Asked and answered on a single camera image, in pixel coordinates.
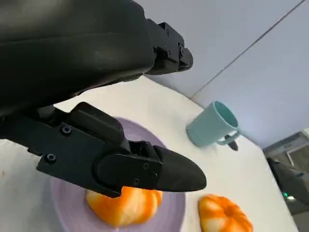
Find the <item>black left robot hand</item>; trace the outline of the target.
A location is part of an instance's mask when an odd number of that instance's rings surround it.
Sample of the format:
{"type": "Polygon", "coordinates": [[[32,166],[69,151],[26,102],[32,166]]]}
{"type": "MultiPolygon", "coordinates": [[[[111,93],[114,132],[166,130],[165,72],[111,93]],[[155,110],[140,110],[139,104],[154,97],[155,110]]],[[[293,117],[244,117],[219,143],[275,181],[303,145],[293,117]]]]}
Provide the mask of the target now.
{"type": "Polygon", "coordinates": [[[183,37],[146,18],[135,1],[3,0],[0,137],[39,156],[38,171],[112,198],[124,186],[204,189],[193,161],[128,140],[121,123],[94,106],[55,108],[93,88],[192,66],[183,37]]]}

